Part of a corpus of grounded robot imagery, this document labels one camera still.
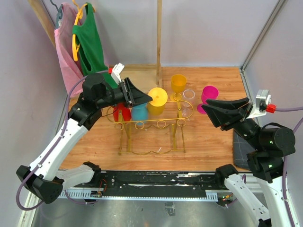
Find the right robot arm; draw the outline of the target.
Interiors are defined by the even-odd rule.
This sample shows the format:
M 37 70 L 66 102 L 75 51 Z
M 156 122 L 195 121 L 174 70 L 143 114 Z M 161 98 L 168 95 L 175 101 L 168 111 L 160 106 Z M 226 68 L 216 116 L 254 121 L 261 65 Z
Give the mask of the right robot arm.
M 230 190 L 257 227 L 298 227 L 300 225 L 287 189 L 286 159 L 295 152 L 294 131 L 278 123 L 260 127 L 254 118 L 273 113 L 270 95 L 257 95 L 235 101 L 207 99 L 202 108 L 214 127 L 233 129 L 254 151 L 247 154 L 249 170 L 259 183 L 266 200 L 264 206 L 231 164 L 216 169 L 214 183 Z

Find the blue plastic wine glass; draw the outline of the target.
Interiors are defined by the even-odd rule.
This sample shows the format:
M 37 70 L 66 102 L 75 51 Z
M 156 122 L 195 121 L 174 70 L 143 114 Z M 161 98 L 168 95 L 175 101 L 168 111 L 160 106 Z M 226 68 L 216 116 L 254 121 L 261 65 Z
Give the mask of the blue plastic wine glass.
M 148 110 L 146 104 L 135 106 L 131 109 L 131 116 L 133 121 L 148 120 Z

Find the red plastic wine glass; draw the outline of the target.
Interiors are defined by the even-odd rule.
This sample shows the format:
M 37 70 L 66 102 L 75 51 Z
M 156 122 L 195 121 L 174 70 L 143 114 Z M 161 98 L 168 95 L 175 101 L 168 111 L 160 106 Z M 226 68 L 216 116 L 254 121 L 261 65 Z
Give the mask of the red plastic wine glass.
M 113 118 L 115 122 L 129 122 L 131 120 L 131 111 L 123 103 L 113 106 Z

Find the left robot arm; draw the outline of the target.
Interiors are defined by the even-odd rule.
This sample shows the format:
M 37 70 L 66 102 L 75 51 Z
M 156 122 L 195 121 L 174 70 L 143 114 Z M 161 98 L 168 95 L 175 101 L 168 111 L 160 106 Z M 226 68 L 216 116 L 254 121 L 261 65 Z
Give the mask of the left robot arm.
M 135 107 L 152 101 L 152 97 L 140 91 L 129 78 L 120 80 L 117 88 L 112 88 L 102 73 L 94 73 L 82 78 L 82 93 L 76 104 L 66 110 L 61 129 L 54 136 L 45 150 L 30 165 L 21 165 L 16 174 L 21 185 L 16 194 L 17 205 L 20 192 L 28 189 L 42 203 L 54 202 L 62 193 L 81 183 L 96 187 L 101 183 L 101 169 L 98 165 L 85 162 L 77 168 L 60 170 L 62 162 L 77 142 L 102 117 L 102 110 L 123 104 Z

